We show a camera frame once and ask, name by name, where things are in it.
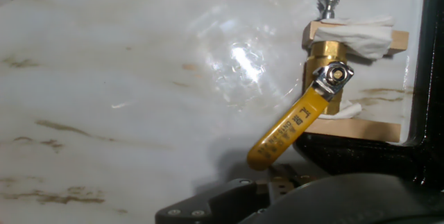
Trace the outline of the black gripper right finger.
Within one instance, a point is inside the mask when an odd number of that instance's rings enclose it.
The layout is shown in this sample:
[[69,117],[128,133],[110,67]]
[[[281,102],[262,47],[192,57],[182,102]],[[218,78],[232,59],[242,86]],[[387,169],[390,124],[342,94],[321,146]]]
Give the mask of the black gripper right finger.
[[245,223],[443,222],[443,193],[392,175],[355,173],[305,184]]

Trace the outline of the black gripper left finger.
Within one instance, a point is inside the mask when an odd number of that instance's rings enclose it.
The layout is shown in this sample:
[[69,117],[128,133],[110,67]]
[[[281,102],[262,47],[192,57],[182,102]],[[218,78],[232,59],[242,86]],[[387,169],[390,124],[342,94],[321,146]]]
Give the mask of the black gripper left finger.
[[283,217],[270,207],[292,191],[327,177],[299,173],[292,164],[273,165],[264,179],[236,178],[169,205],[155,214],[155,223],[285,223],[295,218]]

